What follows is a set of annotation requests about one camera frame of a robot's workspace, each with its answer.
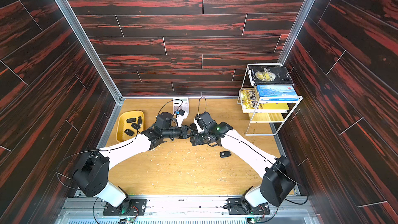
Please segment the black flip car key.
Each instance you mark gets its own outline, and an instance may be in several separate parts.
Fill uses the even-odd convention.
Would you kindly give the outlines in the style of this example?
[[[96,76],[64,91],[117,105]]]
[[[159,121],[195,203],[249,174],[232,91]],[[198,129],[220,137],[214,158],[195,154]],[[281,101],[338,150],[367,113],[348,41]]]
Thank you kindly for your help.
[[[139,130],[139,129],[141,128],[141,125],[140,125],[140,124],[137,124],[137,123],[132,123],[132,124],[131,124],[131,127],[132,127],[133,129]]]

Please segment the black car key front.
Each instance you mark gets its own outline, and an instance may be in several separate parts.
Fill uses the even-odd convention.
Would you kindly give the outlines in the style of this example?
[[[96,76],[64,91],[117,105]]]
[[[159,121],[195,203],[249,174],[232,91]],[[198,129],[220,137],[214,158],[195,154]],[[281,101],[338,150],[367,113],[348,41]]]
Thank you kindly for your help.
[[[128,118],[128,119],[126,120],[126,123],[134,123],[134,122],[136,122],[136,121],[137,121],[136,118]]]

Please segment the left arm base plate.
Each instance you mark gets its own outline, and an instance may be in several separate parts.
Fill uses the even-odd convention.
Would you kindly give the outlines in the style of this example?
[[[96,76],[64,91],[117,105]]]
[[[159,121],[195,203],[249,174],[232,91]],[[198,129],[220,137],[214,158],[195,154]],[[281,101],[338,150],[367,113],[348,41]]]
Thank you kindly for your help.
[[[124,200],[119,206],[114,207],[106,203],[104,216],[143,216],[146,211],[147,199],[132,198]]]

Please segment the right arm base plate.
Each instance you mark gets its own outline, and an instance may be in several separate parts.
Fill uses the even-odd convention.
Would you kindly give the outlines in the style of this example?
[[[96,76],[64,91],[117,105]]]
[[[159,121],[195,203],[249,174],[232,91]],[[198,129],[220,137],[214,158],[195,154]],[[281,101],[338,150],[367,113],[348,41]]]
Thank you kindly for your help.
[[[230,215],[269,215],[268,203],[252,206],[243,198],[228,198],[227,204],[223,206]]]

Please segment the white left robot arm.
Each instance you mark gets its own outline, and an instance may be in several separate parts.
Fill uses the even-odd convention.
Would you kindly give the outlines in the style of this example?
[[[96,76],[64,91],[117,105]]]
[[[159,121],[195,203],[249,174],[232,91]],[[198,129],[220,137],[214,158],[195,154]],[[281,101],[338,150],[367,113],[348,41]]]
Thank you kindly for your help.
[[[122,161],[139,153],[152,150],[164,143],[165,139],[187,139],[189,127],[182,125],[189,113],[180,110],[176,118],[163,112],[156,122],[136,137],[95,151],[81,157],[73,180],[87,197],[98,197],[110,205],[126,208],[129,197],[122,189],[108,180],[108,171]]]

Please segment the black chrome Mercedes car key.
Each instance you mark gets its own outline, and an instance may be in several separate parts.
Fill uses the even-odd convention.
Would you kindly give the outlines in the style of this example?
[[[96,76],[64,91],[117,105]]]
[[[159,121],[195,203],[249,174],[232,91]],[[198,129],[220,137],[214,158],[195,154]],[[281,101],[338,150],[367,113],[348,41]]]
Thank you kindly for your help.
[[[142,120],[141,116],[138,117],[137,124],[138,125],[142,125],[143,124],[143,120]]]

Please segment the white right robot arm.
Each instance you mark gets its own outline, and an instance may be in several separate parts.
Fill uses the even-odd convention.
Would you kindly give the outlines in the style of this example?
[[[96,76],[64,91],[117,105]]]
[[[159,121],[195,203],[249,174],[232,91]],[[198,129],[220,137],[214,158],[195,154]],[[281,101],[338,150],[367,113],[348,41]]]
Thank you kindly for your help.
[[[292,166],[285,156],[277,158],[241,136],[226,122],[216,123],[208,112],[194,118],[196,130],[191,132],[191,144],[216,143],[234,153],[250,165],[262,178],[261,185],[250,188],[241,197],[244,208],[250,209],[268,203],[280,206],[296,182],[292,179]]]

